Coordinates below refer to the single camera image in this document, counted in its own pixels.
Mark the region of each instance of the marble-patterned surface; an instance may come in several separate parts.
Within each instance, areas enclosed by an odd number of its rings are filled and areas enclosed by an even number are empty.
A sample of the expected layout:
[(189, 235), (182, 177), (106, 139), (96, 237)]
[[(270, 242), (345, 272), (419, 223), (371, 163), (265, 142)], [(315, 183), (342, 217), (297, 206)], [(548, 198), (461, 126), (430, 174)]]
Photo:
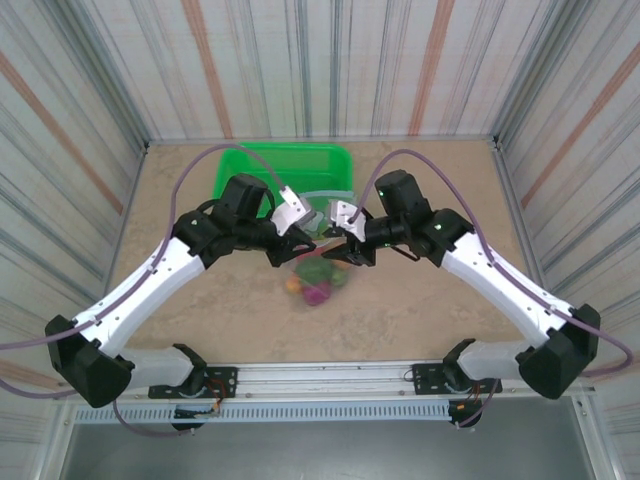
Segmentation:
[[(490, 243), (523, 267), (493, 160), (485, 142), (353, 142), (361, 191), (379, 160), (406, 147), (429, 156), (474, 208)], [(138, 266), (166, 228), (169, 193), (185, 165), (206, 146), (152, 147), (135, 195), (114, 282)], [(211, 194), (219, 155), (201, 162), (184, 182), (178, 212)], [(426, 166), (399, 157), (385, 171), (404, 168), (417, 178), (433, 208), (461, 210)], [(372, 197), (368, 208), (382, 209)], [(491, 304), (428, 261), (413, 263), (382, 251), (375, 268), (353, 271), (348, 285), (319, 307), (307, 307), (284, 288), (288, 271), (264, 254), (237, 252), (173, 295), (129, 342), (161, 348), (180, 342), (209, 362), (297, 362), (440, 358), (459, 340), (513, 340), (519, 332)]]

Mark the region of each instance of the green plastic tray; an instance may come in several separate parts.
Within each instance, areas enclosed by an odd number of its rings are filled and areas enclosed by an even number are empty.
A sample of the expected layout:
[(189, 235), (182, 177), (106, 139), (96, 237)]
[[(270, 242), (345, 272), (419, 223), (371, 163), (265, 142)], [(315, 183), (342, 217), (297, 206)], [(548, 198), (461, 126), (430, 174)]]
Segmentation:
[[(351, 155), (338, 145), (327, 143), (242, 143), (267, 160), (282, 181), (297, 193), (353, 190), (353, 162)], [(273, 192), (276, 205), (282, 203), (278, 186), (257, 160), (239, 150), (226, 150), (213, 188), (213, 198), (220, 198), (229, 179), (238, 173), (248, 173), (263, 180)], [(311, 206), (323, 211), (328, 206), (325, 197), (309, 199)], [(266, 202), (259, 215), (267, 214)]]

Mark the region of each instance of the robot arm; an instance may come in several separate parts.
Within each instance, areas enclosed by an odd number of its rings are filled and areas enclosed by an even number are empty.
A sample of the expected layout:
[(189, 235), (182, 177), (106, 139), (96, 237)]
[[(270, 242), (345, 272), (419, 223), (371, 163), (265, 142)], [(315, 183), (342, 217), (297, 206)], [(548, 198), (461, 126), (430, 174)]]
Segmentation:
[(296, 223), (313, 217), (304, 199), (289, 188), (280, 192), (284, 203), (265, 218), (257, 218), (265, 196), (265, 183), (249, 175), (236, 175), (221, 198), (185, 213), (175, 223), (168, 247), (154, 268), (160, 247), (109, 295), (69, 321), (58, 315), (46, 326), (47, 335), (64, 332), (97, 318), (141, 276), (152, 273), (138, 289), (100, 321), (73, 336), (49, 343), (53, 367), (93, 407), (116, 399), (127, 388), (152, 385), (180, 386), (186, 395), (204, 383), (206, 362), (186, 345), (165, 350), (124, 348), (142, 323), (184, 284), (202, 274), (220, 257), (234, 250), (264, 251), (279, 267), (315, 249)]
[[(432, 211), (412, 175), (403, 170), (376, 181), (387, 216), (368, 212), (350, 219), (356, 207), (334, 202), (329, 235), (347, 242), (323, 255), (354, 265), (373, 266), (376, 250), (389, 247), (414, 261), (429, 259), (437, 267), (467, 282), (493, 303), (523, 334), (522, 342), (458, 344), (444, 360), (449, 385), (466, 390), (485, 378), (522, 379), (547, 398), (558, 398), (595, 358), (597, 337), (571, 325), (556, 311), (599, 328), (600, 316), (589, 305), (576, 309), (546, 292), (491, 250), (499, 263), (523, 286), (544, 298), (551, 308), (534, 302), (488, 261), (473, 226), (453, 210)], [(399, 249), (409, 247), (410, 253)]]

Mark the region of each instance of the striped wall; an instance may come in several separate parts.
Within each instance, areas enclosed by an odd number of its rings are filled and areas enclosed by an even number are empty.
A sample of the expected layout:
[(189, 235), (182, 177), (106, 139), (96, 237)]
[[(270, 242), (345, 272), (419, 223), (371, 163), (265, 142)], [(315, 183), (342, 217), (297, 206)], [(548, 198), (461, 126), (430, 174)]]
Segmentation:
[(565, 3), (69, 2), (153, 140), (487, 134)]
[[(0, 2), (0, 341), (41, 337), (105, 290), (141, 141), (106, 101), (52, 2)], [(51, 390), (44, 347), (0, 376)], [(0, 392), (0, 478), (36, 468), (48, 404)]]
[[(592, 304), (636, 352), (598, 385), (628, 478), (640, 478), (640, 3), (582, 3), (530, 108), (502, 136), (552, 291)], [(621, 358), (600, 350), (601, 364)]]

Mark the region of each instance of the gray floor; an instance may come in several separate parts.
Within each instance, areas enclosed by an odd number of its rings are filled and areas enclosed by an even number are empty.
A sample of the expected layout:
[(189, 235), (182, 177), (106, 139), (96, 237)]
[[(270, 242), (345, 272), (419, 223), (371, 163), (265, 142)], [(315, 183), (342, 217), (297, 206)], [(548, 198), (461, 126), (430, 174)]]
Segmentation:
[(65, 479), (592, 479), (568, 400), (498, 399), (475, 432), (445, 422), (205, 425), (149, 439), (76, 427)]

